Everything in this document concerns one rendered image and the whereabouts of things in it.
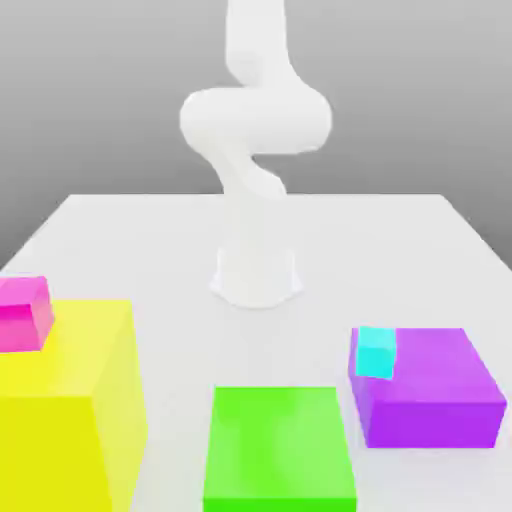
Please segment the small cyan cube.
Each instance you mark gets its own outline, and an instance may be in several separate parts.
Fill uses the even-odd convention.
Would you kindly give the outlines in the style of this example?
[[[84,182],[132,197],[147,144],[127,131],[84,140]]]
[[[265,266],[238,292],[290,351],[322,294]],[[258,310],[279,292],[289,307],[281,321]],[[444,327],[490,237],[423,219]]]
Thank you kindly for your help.
[[[394,328],[361,326],[358,328],[355,374],[391,380],[397,355]]]

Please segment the small pink cube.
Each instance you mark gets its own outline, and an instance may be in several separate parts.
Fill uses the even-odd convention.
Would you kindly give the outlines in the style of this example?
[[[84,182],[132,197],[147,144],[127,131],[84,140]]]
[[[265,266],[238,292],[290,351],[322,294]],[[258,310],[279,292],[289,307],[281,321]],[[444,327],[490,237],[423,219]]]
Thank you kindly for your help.
[[[0,278],[0,353],[41,351],[53,323],[44,276]]]

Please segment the large green box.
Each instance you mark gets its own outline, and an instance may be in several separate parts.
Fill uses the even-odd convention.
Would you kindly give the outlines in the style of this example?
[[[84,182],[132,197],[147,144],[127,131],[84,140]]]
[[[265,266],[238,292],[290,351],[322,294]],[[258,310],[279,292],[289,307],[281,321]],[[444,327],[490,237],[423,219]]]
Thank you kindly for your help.
[[[203,512],[357,512],[333,387],[213,393]]]

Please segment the large purple box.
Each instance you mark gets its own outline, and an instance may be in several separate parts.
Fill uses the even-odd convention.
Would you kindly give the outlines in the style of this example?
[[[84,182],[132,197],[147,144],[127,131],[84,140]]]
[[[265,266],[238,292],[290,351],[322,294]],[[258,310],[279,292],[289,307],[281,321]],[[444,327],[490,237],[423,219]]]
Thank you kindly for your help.
[[[492,448],[505,395],[462,328],[398,328],[392,379],[348,376],[369,448]]]

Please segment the large yellow box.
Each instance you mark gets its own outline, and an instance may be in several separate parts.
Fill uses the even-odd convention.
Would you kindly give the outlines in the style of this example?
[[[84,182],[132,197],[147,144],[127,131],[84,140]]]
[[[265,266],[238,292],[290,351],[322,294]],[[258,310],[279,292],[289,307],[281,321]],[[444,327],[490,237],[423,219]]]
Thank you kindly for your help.
[[[130,512],[148,437],[132,305],[58,300],[0,354],[0,512]]]

